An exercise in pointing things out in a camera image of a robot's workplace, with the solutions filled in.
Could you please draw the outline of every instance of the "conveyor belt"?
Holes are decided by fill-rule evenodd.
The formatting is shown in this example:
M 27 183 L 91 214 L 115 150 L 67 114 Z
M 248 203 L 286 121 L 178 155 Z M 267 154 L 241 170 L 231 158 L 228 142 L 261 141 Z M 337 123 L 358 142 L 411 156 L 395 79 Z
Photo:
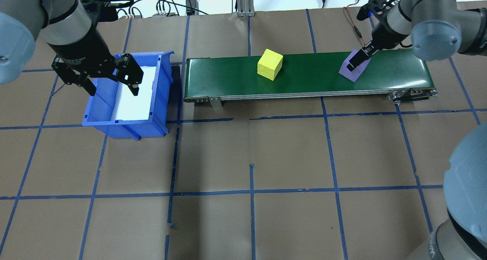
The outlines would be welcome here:
M 425 62 L 412 50 L 377 53 L 355 82 L 338 71 L 349 52 L 284 55 L 275 81 L 257 74 L 259 56 L 189 59 L 185 102 L 336 95 L 423 93 L 434 90 Z

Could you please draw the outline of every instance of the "metal stand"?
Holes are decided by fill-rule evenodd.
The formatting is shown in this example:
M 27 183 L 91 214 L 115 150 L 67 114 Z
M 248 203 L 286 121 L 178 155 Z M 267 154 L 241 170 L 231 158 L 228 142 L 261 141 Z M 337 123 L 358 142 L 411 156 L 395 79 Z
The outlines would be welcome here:
M 237 0 L 237 14 L 239 17 L 254 16 L 254 0 Z

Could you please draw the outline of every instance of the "blue tape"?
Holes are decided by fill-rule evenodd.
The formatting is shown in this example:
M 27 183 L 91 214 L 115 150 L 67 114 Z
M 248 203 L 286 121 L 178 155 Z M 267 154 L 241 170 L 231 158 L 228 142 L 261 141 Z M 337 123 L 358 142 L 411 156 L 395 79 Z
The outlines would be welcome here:
M 60 91 L 62 88 L 64 88 L 64 85 L 66 85 L 66 84 L 61 85 L 61 87 L 59 87 L 59 89 L 57 89 L 57 90 L 56 90 L 56 91 L 55 91 L 55 92 L 54 92 L 54 93 L 51 95 L 51 97 L 53 97 L 53 96 L 54 96 L 54 95 L 55 95 L 57 92 L 59 92 L 59 91 Z
M 125 43 L 123 45 L 122 53 L 127 51 L 127 44 L 129 43 L 130 29 L 132 29 L 132 19 L 129 19 L 129 27 L 127 28 L 127 36 L 125 36 Z
M 340 191 L 390 191 L 390 190 L 414 190 L 418 186 L 389 186 L 389 187 L 351 187 L 340 188 Z
M 322 118 L 322 114 L 313 115 L 290 115 L 290 116 L 263 116 L 259 118 L 251 118 L 250 120 L 270 120 L 270 119 L 296 119 L 296 118 Z
M 306 9 L 306 16 L 308 17 L 309 32 L 311 33 L 311 43 L 313 44 L 313 53 L 316 53 L 315 34 L 313 33 L 313 26 L 311 24 L 311 17 L 309 16 L 308 9 Z
M 434 114 L 434 113 L 470 113 L 472 110 L 437 110 L 437 111 L 410 111 L 403 112 L 401 114 Z
M 169 234 L 166 235 L 166 242 L 164 244 L 164 260 L 169 256 Z
M 127 193 L 127 194 L 97 194 L 96 198 L 139 198 L 139 197 L 168 197 L 169 192 L 157 193 Z
M 186 69 L 186 50 L 188 48 L 188 35 L 189 35 L 189 20 L 191 16 L 186 19 L 186 29 L 184 36 L 184 47 L 183 47 L 183 63 L 181 63 L 181 80 L 179 88 L 179 102 L 178 102 L 178 124 L 181 123 L 181 109 L 183 108 L 183 83 L 184 83 L 184 73 Z
M 250 17 L 247 17 L 247 56 L 251 56 L 251 46 L 250 46 Z
M 0 127 L 0 130 L 28 130 L 28 129 L 40 129 L 40 126 Z
M 256 258 L 255 251 L 255 205 L 254 205 L 254 164 L 250 164 L 250 230 L 252 237 L 252 260 Z
M 419 180 L 419 176 L 416 174 L 416 163 L 414 162 L 414 157 L 412 156 L 411 145 L 409 144 L 409 138 L 407 137 L 406 127 L 404 125 L 404 121 L 402 119 L 401 111 L 399 106 L 396 106 L 397 116 L 399 118 L 399 123 L 402 129 L 402 135 L 404 136 L 404 142 L 406 143 L 407 153 L 409 154 L 409 160 L 411 161 L 412 172 L 414 173 L 414 177 L 416 179 L 416 185 L 419 191 L 419 198 L 421 198 L 421 204 L 423 205 L 423 211 L 425 213 L 426 224 L 428 224 L 428 230 L 433 232 L 433 227 L 431 225 L 430 214 L 428 213 L 428 207 L 426 206 L 425 197 L 423 194 L 423 189 L 421 188 L 421 181 Z
M 96 171 L 96 177 L 94 179 L 94 184 L 93 184 L 93 191 L 92 191 L 92 195 L 91 195 L 90 206 L 88 207 L 88 215 L 86 217 L 85 229 L 83 231 L 83 239 L 81 240 L 80 256 L 79 256 L 78 260 L 83 259 L 83 254 L 85 252 L 86 236 L 88 235 L 88 227 L 90 226 L 91 213 L 93 211 L 93 204 L 94 204 L 94 199 L 96 196 L 96 187 L 98 186 L 99 178 L 100 178 L 100 170 L 97 170 Z
M 373 115 L 396 115 L 397 112 L 375 112 L 375 113 L 337 113 L 337 114 L 328 114 L 327 117 L 336 117 L 336 116 L 373 116 Z
M 224 122 L 224 121 L 232 121 L 232 120 L 233 118 L 193 119 L 193 120 L 181 120 L 181 123 Z
M 250 194 L 250 190 L 234 191 L 213 191 L 213 192 L 177 192 L 174 196 L 210 196 L 210 195 L 232 195 L 232 194 Z
M 53 72 L 53 69 L 23 70 L 23 73 Z
M 54 84 L 53 84 L 53 87 L 51 89 L 51 93 L 49 95 L 52 95 L 52 93 L 56 89 L 57 80 L 58 80 L 58 76 L 56 76 L 56 79 L 54 79 Z M 46 105 L 46 108 L 44 110 L 44 115 L 42 116 L 40 128 L 37 131 L 37 136 L 35 137 L 35 141 L 34 141 L 33 146 L 32 146 L 32 151 L 31 151 L 31 154 L 29 156 L 29 161 L 27 162 L 27 166 L 25 167 L 24 175 L 22 176 L 22 181 L 21 181 L 21 184 L 19 186 L 19 190 L 17 191 L 17 196 L 15 197 L 14 206 L 12 207 L 12 211 L 10 212 L 10 217 L 8 219 L 8 222 L 7 222 L 7 227 L 5 228 L 5 232 L 4 232 L 3 237 L 2 237 L 2 242 L 0 243 L 0 255 L 2 255 L 3 247 L 5 246 L 5 241 L 7 240 L 8 231 L 10 230 L 10 226 L 12 225 L 12 220 L 14 219 L 15 211 L 17 209 L 17 204 L 19 203 L 19 198 L 21 196 L 22 189 L 24 187 L 25 180 L 27 178 L 27 173 L 29 172 L 30 165 L 32 163 L 32 158 L 33 158 L 33 155 L 35 153 L 35 148 L 37 147 L 37 143 L 39 142 L 40 132 L 42 131 L 42 125 L 44 125 L 44 121 L 46 120 L 47 111 L 49 110 L 49 106 L 51 105 L 51 100 L 52 100 L 51 97 L 49 97 L 49 100 L 47 100 L 47 105 Z
M 81 124 L 73 125 L 47 125 L 47 126 L 16 126 L 16 127 L 0 127 L 0 130 L 28 130 L 28 129 L 55 129 L 55 128 L 81 128 Z
M 29 195 L 20 196 L 19 200 L 39 200 L 39 199 L 86 199 L 91 198 L 89 194 L 71 194 L 71 195 Z
M 254 190 L 254 193 L 301 193 L 301 192 L 334 192 L 335 188 L 312 188 L 312 189 L 262 189 Z
M 171 188 L 169 190 L 169 206 L 167 207 L 167 223 L 171 223 L 172 220 L 172 202 L 174 200 L 174 184 L 176 182 L 176 165 L 178 159 L 179 148 L 179 128 L 176 129 L 176 139 L 174 142 L 174 155 L 172 157 L 172 173 L 171 173 Z
M 345 260 L 348 260 L 347 243 L 346 243 L 346 239 L 345 239 L 345 229 L 343 227 L 343 217 L 341 215 L 340 190 L 339 190 L 339 186 L 338 186 L 338 180 L 336 178 L 336 169 L 335 169 L 334 158 L 333 158 L 332 141 L 331 141 L 331 137 L 330 137 L 330 127 L 328 124 L 328 116 L 326 113 L 326 107 L 325 107 L 325 102 L 323 100 L 323 97 L 321 97 L 321 107 L 323 109 L 323 117 L 325 119 L 326 140 L 328 142 L 328 151 L 330 154 L 330 163 L 331 163 L 331 167 L 332 167 L 333 187 L 334 187 L 334 192 L 335 192 L 336 211 L 338 213 L 338 222 L 340 225 L 340 235 L 341 235 L 341 245 L 342 245 L 342 249 L 343 249 L 343 257 Z
M 105 149 L 107 147 L 107 140 L 108 140 L 108 135 L 105 135 L 105 138 L 103 140 L 103 146 L 101 146 L 101 154 L 100 154 L 100 159 L 98 162 L 98 170 L 101 168 L 101 165 L 103 163 L 103 156 L 105 156 Z
M 71 124 L 71 125 L 48 125 L 42 126 L 43 129 L 57 129 L 57 128 L 86 128 L 81 124 Z
M 422 185 L 422 189 L 442 189 L 443 185 Z
M 480 125 L 480 119 L 477 116 L 477 112 L 475 111 L 475 108 L 473 107 L 472 100 L 470 100 L 470 96 L 468 95 L 468 92 L 466 91 L 466 88 L 463 84 L 462 78 L 460 77 L 460 74 L 458 73 L 458 70 L 455 66 L 454 60 L 450 57 L 450 64 L 452 65 L 452 68 L 454 69 L 455 75 L 457 76 L 458 83 L 460 83 L 460 86 L 462 87 L 463 93 L 465 94 L 466 100 L 468 101 L 468 105 L 470 105 L 471 112 L 473 113 L 473 117 L 475 117 L 475 121 L 477 121 L 477 124 Z

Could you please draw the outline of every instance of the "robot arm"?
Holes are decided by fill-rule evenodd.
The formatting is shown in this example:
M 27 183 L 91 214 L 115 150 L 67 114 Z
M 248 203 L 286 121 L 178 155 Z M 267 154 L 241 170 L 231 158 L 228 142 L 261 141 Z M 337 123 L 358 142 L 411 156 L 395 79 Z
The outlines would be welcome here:
M 425 61 L 455 52 L 487 56 L 487 10 L 458 10 L 456 0 L 400 0 L 382 14 L 363 47 L 347 68 L 352 71 L 379 50 L 393 49 L 411 34 L 413 52 Z
M 143 71 L 130 54 L 113 57 L 96 24 L 79 0 L 0 0 L 0 84 L 19 76 L 40 35 L 56 52 L 52 68 L 64 83 L 94 95 L 88 78 L 110 78 L 137 95 Z

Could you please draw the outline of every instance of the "grid line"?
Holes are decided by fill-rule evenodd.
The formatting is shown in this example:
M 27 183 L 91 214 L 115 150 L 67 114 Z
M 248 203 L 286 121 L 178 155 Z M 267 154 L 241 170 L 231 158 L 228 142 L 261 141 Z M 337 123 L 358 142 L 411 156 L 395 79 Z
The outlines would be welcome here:
M 254 164 L 250 164 L 250 236 L 252 244 L 252 260 L 256 260 L 254 167 Z
M 316 53 L 315 34 L 313 33 L 313 25 L 311 24 L 311 17 L 309 16 L 308 9 L 306 9 L 306 17 L 308 17 L 309 32 L 311 34 L 311 43 L 313 44 L 313 53 Z
M 487 112 L 487 109 L 475 109 L 477 112 Z M 402 115 L 414 115 L 414 114 L 440 114 L 440 113 L 470 113 L 470 109 L 465 110 L 437 110 L 437 111 L 401 111 Z M 397 115 L 397 112 L 374 112 L 374 113 L 342 113 L 342 114 L 327 114 L 327 117 L 345 117 L 345 116 L 378 116 L 378 115 Z M 311 115 L 288 115 L 288 116 L 262 116 L 259 118 L 250 118 L 249 120 L 273 120 L 273 119 L 299 119 L 299 118 L 323 118 L 323 114 L 311 114 Z M 210 123 L 210 122 L 222 122 L 233 121 L 234 118 L 206 118 L 206 119 L 193 119 L 193 120 L 181 120 L 180 123 Z M 166 121 L 167 124 L 178 124 L 177 121 Z M 81 124 L 68 124 L 68 125 L 44 125 L 44 126 L 12 126 L 12 127 L 0 127 L 1 130 L 25 130 L 25 129 L 54 129 L 54 128 L 88 128 Z
M 326 106 L 325 102 L 323 101 L 323 97 L 321 97 L 321 107 L 323 109 L 323 118 L 325 120 L 325 132 L 326 132 L 326 140 L 328 143 L 328 152 L 330 154 L 330 163 L 332 167 L 332 175 L 333 175 L 333 187 L 335 192 L 335 200 L 336 200 L 336 211 L 338 214 L 338 222 L 340 226 L 340 235 L 341 235 L 341 245 L 343 249 L 343 258 L 348 260 L 348 253 L 347 253 L 347 243 L 345 239 L 345 229 L 343 227 L 343 217 L 341 215 L 341 204 L 340 204 L 340 189 L 338 185 L 338 179 L 336 178 L 336 169 L 334 164 L 334 157 L 333 157 L 333 148 L 332 148 L 332 141 L 330 137 L 330 125 L 328 123 L 328 116 L 326 113 Z
M 184 37 L 184 47 L 183 47 L 183 62 L 181 63 L 181 78 L 179 80 L 179 102 L 178 102 L 178 116 L 177 123 L 181 123 L 181 110 L 183 109 L 183 87 L 185 80 L 185 69 L 186 69 L 186 50 L 188 48 L 188 36 L 189 36 L 189 21 L 191 16 L 186 17 L 186 29 Z
M 250 17 L 247 16 L 247 56 L 251 56 L 252 46 L 250 45 Z
M 49 95 L 52 95 L 52 93 L 56 89 L 56 84 L 57 84 L 58 78 L 59 77 L 56 76 L 56 79 L 54 79 L 54 84 L 53 84 L 53 87 L 51 89 L 51 93 Z M 52 97 L 49 97 L 49 99 L 47 100 L 47 105 L 46 105 L 46 108 L 44 110 L 44 115 L 42 116 L 40 128 L 37 131 L 37 136 L 35 137 L 35 141 L 34 141 L 33 146 L 32 146 L 32 151 L 31 151 L 31 154 L 29 156 L 29 161 L 27 162 L 27 165 L 26 165 L 23 177 L 22 177 L 22 181 L 21 181 L 21 184 L 19 186 L 19 190 L 17 191 L 17 195 L 16 195 L 15 200 L 14 200 L 14 206 L 12 206 L 12 211 L 10 212 L 10 217 L 8 219 L 8 222 L 7 222 L 7 227 L 5 227 L 5 232 L 4 232 L 3 237 L 2 237 L 2 242 L 0 243 L 0 256 L 2 255 L 2 251 L 3 251 L 3 248 L 5 246 L 5 241 L 7 240 L 8 231 L 10 230 L 10 226 L 12 225 L 12 220 L 14 219 L 15 211 L 17 209 L 17 204 L 19 203 L 19 197 L 21 196 L 22 189 L 24 187 L 25 180 L 27 178 L 27 174 L 29 172 L 30 165 L 32 163 L 33 155 L 35 153 L 35 148 L 37 147 L 37 144 L 39 142 L 40 133 L 42 131 L 42 125 L 44 125 L 44 121 L 46 120 L 47 112 L 49 110 L 49 106 L 51 105 L 51 100 L 52 100 Z
M 339 187 L 339 191 L 388 191 L 417 189 L 417 185 L 410 186 L 377 186 L 377 187 Z M 421 189 L 442 189 L 443 185 L 421 185 Z M 254 189 L 254 194 L 276 193 L 324 193 L 334 192 L 335 188 L 297 188 L 297 189 Z M 173 196 L 213 196 L 250 194 L 250 190 L 207 191 L 207 192 L 175 192 Z M 143 197 L 169 197 L 169 192 L 155 193 L 127 193 L 127 194 L 96 194 L 95 198 L 143 198 Z M 72 195 L 29 195 L 19 196 L 19 200 L 43 200 L 43 199 L 87 199 L 89 194 Z M 0 201 L 15 200 L 16 196 L 0 196 Z
M 460 74 L 458 73 L 458 70 L 455 66 L 455 62 L 452 59 L 452 57 L 449 57 L 449 60 L 450 60 L 450 64 L 452 65 L 452 68 L 455 72 L 455 75 L 457 77 L 458 83 L 460 83 L 460 87 L 462 88 L 463 93 L 465 94 L 465 98 L 468 102 L 468 105 L 470 106 L 470 111 L 473 113 L 473 117 L 475 118 L 475 121 L 477 121 L 477 124 L 480 125 L 480 119 L 477 115 L 475 107 L 473 106 L 472 100 L 470 100 L 470 96 L 468 95 L 468 92 L 466 91 L 466 88 L 465 88 L 465 85 L 463 84 L 462 78 L 461 78 Z
M 409 154 L 409 160 L 411 161 L 412 172 L 414 173 L 414 178 L 416 180 L 416 186 L 417 186 L 418 191 L 419 191 L 419 198 L 421 199 L 421 205 L 423 206 L 423 211 L 424 211 L 425 218 L 426 218 L 426 224 L 428 224 L 428 230 L 431 233 L 431 232 L 433 232 L 433 227 L 431 225 L 431 219 L 430 219 L 430 214 L 428 212 L 428 206 L 426 206 L 426 200 L 425 200 L 425 197 L 423 194 L 423 189 L 421 187 L 421 181 L 419 180 L 419 176 L 416 173 L 416 171 L 417 171 L 416 163 L 414 162 L 414 157 L 412 155 L 411 145 L 409 143 L 409 138 L 407 137 L 406 127 L 404 125 L 404 121 L 403 121 L 402 115 L 401 115 L 401 110 L 400 110 L 398 105 L 396 105 L 396 110 L 397 110 L 397 117 L 399 118 L 399 123 L 401 125 L 402 134 L 404 137 L 404 142 L 406 143 L 407 153 Z
M 179 128 L 176 129 L 176 139 L 174 142 L 174 155 L 172 157 L 171 186 L 169 190 L 169 206 L 167 207 L 167 223 L 172 223 L 172 203 L 174 200 L 174 184 L 176 182 L 176 166 L 179 148 Z

